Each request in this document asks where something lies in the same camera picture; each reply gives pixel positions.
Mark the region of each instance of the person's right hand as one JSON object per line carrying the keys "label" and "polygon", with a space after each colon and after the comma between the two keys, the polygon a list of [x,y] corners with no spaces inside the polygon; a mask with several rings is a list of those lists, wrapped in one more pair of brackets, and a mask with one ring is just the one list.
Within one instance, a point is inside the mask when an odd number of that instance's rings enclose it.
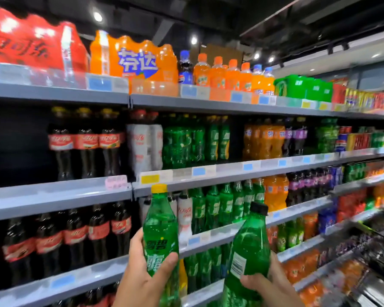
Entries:
{"label": "person's right hand", "polygon": [[267,307],[304,307],[274,252],[270,252],[269,279],[262,274],[244,275],[240,282],[247,289],[259,293]]}

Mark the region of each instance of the pink price tag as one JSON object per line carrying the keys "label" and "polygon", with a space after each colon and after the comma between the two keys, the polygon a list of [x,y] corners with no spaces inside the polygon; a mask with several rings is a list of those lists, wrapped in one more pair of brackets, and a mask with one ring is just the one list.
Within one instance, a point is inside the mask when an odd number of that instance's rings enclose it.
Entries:
{"label": "pink price tag", "polygon": [[113,175],[105,179],[105,188],[107,190],[117,190],[128,185],[126,175]]}

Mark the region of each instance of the red bottle label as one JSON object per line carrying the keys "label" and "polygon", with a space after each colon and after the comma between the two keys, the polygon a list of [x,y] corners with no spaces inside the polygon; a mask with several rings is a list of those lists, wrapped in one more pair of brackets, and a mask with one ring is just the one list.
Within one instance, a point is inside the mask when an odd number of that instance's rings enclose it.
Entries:
{"label": "red bottle label", "polygon": [[66,151],[74,148],[72,135],[48,135],[50,150]]}
{"label": "red bottle label", "polygon": [[108,307],[108,302],[109,302],[108,296],[105,296],[101,300],[101,302],[99,302],[98,304],[95,304],[95,305],[85,305],[83,307]]}
{"label": "red bottle label", "polygon": [[4,258],[8,262],[15,262],[25,258],[36,250],[36,242],[34,238],[27,239],[21,243],[11,246],[3,246]]}
{"label": "red bottle label", "polygon": [[99,146],[102,149],[119,148],[119,134],[101,134],[99,135]]}
{"label": "red bottle label", "polygon": [[114,234],[125,234],[131,230],[131,217],[123,221],[111,221],[111,227]]}
{"label": "red bottle label", "polygon": [[110,233],[110,222],[106,222],[99,226],[88,227],[88,237],[91,240],[102,239],[108,236]]}
{"label": "red bottle label", "polygon": [[38,254],[44,254],[55,250],[63,243],[63,233],[58,232],[54,236],[46,238],[36,238],[36,248]]}
{"label": "red bottle label", "polygon": [[64,231],[64,242],[66,244],[75,244],[84,241],[87,237],[88,227],[83,226],[75,230],[65,230]]}
{"label": "red bottle label", "polygon": [[90,150],[98,147],[97,134],[79,134],[75,136],[75,146],[77,150]]}

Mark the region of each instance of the person's left hand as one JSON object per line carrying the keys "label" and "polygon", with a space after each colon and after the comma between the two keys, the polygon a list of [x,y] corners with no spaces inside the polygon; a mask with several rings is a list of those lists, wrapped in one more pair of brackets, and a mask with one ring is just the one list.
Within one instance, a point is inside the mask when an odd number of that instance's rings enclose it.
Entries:
{"label": "person's left hand", "polygon": [[153,277],[147,272],[140,228],[131,239],[127,268],[119,284],[113,307],[156,307],[172,271],[178,263],[178,254],[170,253]]}

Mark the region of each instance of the hand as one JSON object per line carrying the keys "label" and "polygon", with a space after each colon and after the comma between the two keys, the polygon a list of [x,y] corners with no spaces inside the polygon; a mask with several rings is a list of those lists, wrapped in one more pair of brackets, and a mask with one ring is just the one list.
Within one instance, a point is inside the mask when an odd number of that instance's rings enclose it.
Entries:
{"label": "hand", "polygon": [[131,239],[129,260],[119,284],[113,307],[156,307],[172,271],[178,263],[178,254],[170,253],[153,277],[147,272],[140,228]]}
{"label": "hand", "polygon": [[262,274],[244,275],[240,282],[245,288],[259,293],[267,307],[304,307],[274,252],[270,252],[269,279]]}

